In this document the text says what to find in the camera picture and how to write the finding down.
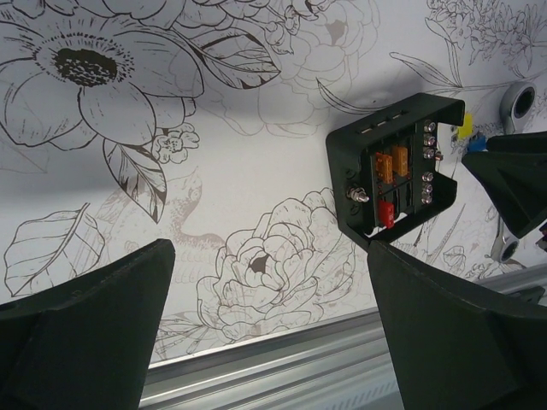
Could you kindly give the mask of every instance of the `blue fuse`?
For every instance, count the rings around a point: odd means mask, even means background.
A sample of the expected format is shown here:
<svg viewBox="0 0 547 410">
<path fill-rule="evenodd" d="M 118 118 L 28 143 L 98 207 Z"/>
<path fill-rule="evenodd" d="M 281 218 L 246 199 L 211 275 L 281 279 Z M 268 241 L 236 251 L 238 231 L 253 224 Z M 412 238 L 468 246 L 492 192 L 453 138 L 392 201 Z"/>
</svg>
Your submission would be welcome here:
<svg viewBox="0 0 547 410">
<path fill-rule="evenodd" d="M 469 139 L 468 152 L 486 150 L 486 135 L 482 132 L 477 132 Z"/>
</svg>

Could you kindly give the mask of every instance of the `yellow fuse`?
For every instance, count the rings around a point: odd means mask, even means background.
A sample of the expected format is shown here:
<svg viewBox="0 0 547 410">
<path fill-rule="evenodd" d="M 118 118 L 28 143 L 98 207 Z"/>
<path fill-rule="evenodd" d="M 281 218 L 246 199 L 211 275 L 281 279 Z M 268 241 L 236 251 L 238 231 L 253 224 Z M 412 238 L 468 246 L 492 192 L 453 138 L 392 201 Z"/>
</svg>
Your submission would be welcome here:
<svg viewBox="0 0 547 410">
<path fill-rule="evenodd" d="M 406 147 L 394 146 L 391 148 L 393 156 L 393 171 L 406 177 L 409 173 L 409 150 Z"/>
<path fill-rule="evenodd" d="M 473 115 L 465 113 L 463 117 L 463 125 L 458 126 L 458 139 L 465 139 L 473 134 Z"/>
<path fill-rule="evenodd" d="M 376 173 L 386 184 L 393 182 L 393 161 L 391 155 L 376 153 Z"/>
</svg>

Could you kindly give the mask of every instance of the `red fuse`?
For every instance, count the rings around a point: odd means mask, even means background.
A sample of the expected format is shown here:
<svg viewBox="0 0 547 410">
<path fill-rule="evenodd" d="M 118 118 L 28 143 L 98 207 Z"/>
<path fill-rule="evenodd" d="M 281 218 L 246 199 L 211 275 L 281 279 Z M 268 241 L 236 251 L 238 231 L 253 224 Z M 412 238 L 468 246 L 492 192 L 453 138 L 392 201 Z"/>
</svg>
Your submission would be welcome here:
<svg viewBox="0 0 547 410">
<path fill-rule="evenodd" d="M 395 225 L 395 207 L 391 202 L 382 201 L 378 202 L 379 208 L 379 220 L 386 228 L 392 228 Z"/>
</svg>

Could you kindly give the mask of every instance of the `metal frame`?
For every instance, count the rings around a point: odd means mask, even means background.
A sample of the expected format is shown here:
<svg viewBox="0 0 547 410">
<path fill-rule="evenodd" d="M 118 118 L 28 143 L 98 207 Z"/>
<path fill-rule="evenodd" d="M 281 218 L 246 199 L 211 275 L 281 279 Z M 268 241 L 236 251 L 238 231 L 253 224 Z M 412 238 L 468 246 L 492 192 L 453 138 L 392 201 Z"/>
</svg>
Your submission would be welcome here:
<svg viewBox="0 0 547 410">
<path fill-rule="evenodd" d="M 547 264 L 478 283 L 547 287 Z M 151 367 L 139 408 L 357 408 L 397 391 L 376 309 L 263 339 Z"/>
</svg>

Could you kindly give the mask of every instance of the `table surface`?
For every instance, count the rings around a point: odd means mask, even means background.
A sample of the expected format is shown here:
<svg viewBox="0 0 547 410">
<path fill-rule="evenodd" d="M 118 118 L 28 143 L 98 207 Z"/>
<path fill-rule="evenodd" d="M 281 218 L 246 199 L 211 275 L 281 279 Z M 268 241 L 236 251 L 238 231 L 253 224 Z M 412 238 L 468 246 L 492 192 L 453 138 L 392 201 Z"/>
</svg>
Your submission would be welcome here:
<svg viewBox="0 0 547 410">
<path fill-rule="evenodd" d="M 528 131 L 547 125 L 541 2 L 46 3 L 0 4 L 0 303 L 169 238 L 153 362 L 375 305 L 366 254 L 337 228 L 330 131 L 426 91 L 495 135 L 523 79 Z M 497 212 L 465 143 L 448 126 L 439 142 L 456 203 L 395 245 L 469 280 L 546 261 L 538 231 L 489 257 Z"/>
</svg>

